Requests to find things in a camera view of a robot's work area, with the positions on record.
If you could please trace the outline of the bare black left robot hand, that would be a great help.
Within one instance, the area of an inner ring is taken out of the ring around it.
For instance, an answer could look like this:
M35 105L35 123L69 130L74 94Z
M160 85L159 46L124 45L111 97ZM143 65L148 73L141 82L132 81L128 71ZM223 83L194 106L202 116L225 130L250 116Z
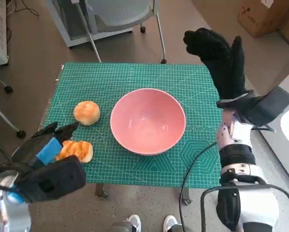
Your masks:
M60 153L63 142L71 139L79 123L71 123L58 128L58 122L51 123L37 131L12 155L16 163L26 163L36 169L53 162Z

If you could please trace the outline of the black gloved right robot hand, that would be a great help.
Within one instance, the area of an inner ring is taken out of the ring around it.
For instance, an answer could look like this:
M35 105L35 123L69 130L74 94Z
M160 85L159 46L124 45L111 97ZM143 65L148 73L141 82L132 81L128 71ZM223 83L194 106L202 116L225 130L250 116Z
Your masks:
M198 56L209 70L221 100L234 99L247 92L241 36L236 36L229 44L217 32L199 28L186 31L183 41L186 51Z

